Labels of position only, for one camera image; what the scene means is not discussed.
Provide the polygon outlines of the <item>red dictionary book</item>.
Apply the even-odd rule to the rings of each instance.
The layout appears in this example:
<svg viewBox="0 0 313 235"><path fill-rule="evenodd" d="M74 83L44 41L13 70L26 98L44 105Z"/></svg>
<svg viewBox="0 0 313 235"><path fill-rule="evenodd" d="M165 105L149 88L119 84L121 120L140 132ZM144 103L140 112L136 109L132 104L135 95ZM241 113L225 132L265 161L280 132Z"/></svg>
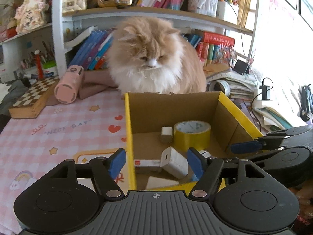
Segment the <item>red dictionary book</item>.
<svg viewBox="0 0 313 235"><path fill-rule="evenodd" d="M202 37L202 41L205 43L210 43L213 45L228 45L231 47L235 45L235 39L215 32L207 32L195 29L194 34Z"/></svg>

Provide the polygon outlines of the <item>white bookshelf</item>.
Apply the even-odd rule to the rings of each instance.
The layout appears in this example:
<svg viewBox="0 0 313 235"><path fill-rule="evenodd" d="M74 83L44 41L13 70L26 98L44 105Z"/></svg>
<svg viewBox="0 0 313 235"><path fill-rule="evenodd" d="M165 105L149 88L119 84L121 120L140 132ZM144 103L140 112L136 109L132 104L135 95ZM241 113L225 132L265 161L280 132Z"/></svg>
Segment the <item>white bookshelf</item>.
<svg viewBox="0 0 313 235"><path fill-rule="evenodd" d="M1 0L1 6L11 5L15 0ZM31 42L31 49L42 48L42 41L50 40L54 45L59 75L63 75L69 62L69 47L66 42L76 38L81 32L90 27L98 29L113 28L123 19L131 16L150 16L172 21L178 29L191 28L202 31L234 31L247 36L248 42L242 48L236 47L239 56L248 56L253 49L254 30L240 28L236 24L213 18L211 16L196 14L187 11L150 7L115 7L96 8L83 11L62 13L62 0L52 0L52 15L50 22L41 28L30 32L18 34L3 41L3 63L1 63L1 81L3 83L15 79L14 71L20 68L21 60L30 52L27 43Z"/></svg>

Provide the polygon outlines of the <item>white charger cube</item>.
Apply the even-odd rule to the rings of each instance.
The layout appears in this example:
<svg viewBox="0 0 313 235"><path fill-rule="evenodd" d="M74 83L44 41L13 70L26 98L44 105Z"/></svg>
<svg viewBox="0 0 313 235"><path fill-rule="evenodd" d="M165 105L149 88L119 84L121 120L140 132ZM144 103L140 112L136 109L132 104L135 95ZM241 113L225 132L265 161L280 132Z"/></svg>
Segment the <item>white charger cube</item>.
<svg viewBox="0 0 313 235"><path fill-rule="evenodd" d="M162 152L160 167L177 179L183 179L188 174L187 159L171 146Z"/></svg>

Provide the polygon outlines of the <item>white blue spray bottle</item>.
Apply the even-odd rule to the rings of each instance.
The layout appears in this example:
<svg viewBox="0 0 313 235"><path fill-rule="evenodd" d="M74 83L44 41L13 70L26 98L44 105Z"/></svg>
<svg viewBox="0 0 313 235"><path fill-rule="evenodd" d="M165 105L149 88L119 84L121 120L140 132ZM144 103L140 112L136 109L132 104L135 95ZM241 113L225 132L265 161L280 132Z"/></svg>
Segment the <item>white blue spray bottle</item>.
<svg viewBox="0 0 313 235"><path fill-rule="evenodd" d="M198 151L191 148L191 156L188 158L188 162L197 180L200 180L203 176L209 166L208 159L211 157L212 155L207 150Z"/></svg>

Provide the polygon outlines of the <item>stack of books and papers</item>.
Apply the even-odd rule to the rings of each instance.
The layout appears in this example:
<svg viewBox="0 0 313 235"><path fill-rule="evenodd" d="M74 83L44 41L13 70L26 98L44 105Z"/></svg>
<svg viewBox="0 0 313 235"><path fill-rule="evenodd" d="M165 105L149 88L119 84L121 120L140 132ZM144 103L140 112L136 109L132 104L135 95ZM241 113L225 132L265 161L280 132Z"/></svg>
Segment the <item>stack of books and papers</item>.
<svg viewBox="0 0 313 235"><path fill-rule="evenodd" d="M297 114L292 110L290 92L274 83L270 90L270 100L261 100L261 84L252 75L240 75L226 64L209 64L204 66L204 72L209 85L215 80L225 80L230 85L229 99L241 100L249 110L251 118L259 129L273 132L279 129L290 129L297 125ZM272 86L270 80L265 84Z"/></svg>

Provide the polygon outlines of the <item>pink checkered tablecloth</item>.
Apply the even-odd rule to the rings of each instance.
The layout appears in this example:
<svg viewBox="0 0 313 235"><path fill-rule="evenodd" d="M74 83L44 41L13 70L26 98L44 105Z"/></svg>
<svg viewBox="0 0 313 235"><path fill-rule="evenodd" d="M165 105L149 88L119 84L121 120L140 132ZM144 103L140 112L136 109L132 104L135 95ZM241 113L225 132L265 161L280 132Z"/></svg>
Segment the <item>pink checkered tablecloth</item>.
<svg viewBox="0 0 313 235"><path fill-rule="evenodd" d="M16 197L49 170L73 159L86 163L125 148L128 162L117 178L123 191L143 190L149 174L136 174L134 161L160 158L161 128L185 120L211 125L209 152L229 157L229 146L261 136L224 94L104 91L69 105L48 106L35 119L12 119L1 132L1 233L16 234Z"/></svg>

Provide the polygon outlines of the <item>yellow cardboard box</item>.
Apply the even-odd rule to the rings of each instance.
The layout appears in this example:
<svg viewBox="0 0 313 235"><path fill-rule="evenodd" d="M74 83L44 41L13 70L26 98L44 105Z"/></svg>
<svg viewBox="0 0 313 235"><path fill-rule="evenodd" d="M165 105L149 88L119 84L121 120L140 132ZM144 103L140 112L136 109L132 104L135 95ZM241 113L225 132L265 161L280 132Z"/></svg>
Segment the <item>yellow cardboard box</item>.
<svg viewBox="0 0 313 235"><path fill-rule="evenodd" d="M182 155L188 148L233 157L230 145L262 134L222 92L125 94L127 166L130 190L143 190L149 172L135 173L135 160L156 160L169 146Z"/></svg>

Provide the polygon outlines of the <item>yellow tape roll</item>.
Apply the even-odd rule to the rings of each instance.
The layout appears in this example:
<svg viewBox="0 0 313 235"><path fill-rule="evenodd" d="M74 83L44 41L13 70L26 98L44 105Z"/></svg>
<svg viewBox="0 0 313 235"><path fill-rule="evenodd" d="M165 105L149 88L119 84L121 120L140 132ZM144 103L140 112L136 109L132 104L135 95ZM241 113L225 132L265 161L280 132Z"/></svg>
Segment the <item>yellow tape roll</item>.
<svg viewBox="0 0 313 235"><path fill-rule="evenodd" d="M181 121L174 126L173 148L186 152L190 147L200 151L209 148L211 125L205 121Z"/></svg>

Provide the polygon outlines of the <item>brown folded cloth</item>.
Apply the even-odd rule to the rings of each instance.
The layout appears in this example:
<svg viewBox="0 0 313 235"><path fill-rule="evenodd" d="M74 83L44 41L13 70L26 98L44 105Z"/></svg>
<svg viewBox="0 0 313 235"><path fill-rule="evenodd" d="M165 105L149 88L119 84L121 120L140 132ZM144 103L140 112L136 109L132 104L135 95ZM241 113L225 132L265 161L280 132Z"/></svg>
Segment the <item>brown folded cloth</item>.
<svg viewBox="0 0 313 235"><path fill-rule="evenodd" d="M108 69L87 70L82 77L78 98L83 100L107 89L116 88L117 84L112 79Z"/></svg>

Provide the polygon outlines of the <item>black power adapter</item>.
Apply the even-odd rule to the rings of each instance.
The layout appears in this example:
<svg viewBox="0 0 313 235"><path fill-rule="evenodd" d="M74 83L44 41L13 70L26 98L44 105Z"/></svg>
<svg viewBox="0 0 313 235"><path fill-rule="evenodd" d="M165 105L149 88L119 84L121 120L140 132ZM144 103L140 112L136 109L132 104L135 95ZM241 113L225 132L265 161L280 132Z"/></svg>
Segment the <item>black power adapter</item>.
<svg viewBox="0 0 313 235"><path fill-rule="evenodd" d="M265 84L265 80L270 80L272 86L268 86ZM270 90L274 87L273 81L266 77L262 79L262 85L259 87L261 89L261 100L263 101L269 101L270 100Z"/></svg>

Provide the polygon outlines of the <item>small white plug adapter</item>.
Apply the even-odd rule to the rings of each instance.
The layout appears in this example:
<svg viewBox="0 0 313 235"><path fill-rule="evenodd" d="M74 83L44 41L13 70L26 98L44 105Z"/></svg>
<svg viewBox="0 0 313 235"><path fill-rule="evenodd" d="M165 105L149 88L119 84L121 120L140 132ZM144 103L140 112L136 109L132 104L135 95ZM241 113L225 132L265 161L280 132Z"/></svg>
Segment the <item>small white plug adapter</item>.
<svg viewBox="0 0 313 235"><path fill-rule="evenodd" d="M173 140L173 128L168 126L163 126L161 128L160 141L162 143L169 144Z"/></svg>

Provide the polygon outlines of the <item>white red small box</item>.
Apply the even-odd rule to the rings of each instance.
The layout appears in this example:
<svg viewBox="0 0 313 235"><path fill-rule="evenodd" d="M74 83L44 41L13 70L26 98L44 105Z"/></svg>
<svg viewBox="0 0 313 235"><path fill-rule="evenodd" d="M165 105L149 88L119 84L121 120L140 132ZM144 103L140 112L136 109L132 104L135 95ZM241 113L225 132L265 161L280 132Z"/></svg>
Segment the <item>white red small box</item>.
<svg viewBox="0 0 313 235"><path fill-rule="evenodd" d="M160 160L134 160L135 172L145 174L148 172L161 172Z"/></svg>

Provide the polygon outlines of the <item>blue leaning books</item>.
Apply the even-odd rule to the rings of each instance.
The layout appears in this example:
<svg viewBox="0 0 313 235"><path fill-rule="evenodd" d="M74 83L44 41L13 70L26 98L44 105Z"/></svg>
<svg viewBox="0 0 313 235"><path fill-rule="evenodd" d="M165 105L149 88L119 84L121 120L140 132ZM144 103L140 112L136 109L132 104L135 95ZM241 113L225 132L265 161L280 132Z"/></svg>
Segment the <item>blue leaning books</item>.
<svg viewBox="0 0 313 235"><path fill-rule="evenodd" d="M83 67L85 71L94 69L102 56L101 50L104 50L104 47L108 48L110 46L109 42L112 38L112 33L112 28L107 30L92 30L90 35L82 42L67 67L78 65Z"/></svg>

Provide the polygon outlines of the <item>floral doll figure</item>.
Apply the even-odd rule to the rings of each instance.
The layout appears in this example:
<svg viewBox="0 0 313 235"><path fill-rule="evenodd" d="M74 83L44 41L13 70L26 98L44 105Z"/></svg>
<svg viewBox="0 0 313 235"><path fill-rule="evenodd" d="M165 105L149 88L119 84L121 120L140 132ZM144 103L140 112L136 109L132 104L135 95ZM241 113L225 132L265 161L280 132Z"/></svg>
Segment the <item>floral doll figure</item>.
<svg viewBox="0 0 313 235"><path fill-rule="evenodd" d="M24 0L16 9L16 32L25 33L47 23L45 12L49 9L46 0Z"/></svg>

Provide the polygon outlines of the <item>wooden chessboard box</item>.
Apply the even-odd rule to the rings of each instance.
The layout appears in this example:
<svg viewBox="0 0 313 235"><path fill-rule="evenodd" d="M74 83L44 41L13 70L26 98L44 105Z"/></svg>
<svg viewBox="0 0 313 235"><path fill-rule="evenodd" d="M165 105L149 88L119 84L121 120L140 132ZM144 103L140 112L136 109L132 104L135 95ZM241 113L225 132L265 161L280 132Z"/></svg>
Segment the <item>wooden chessboard box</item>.
<svg viewBox="0 0 313 235"><path fill-rule="evenodd" d="M38 81L23 94L9 109L13 119L37 118L46 106L48 98L54 94L59 77L49 77Z"/></svg>

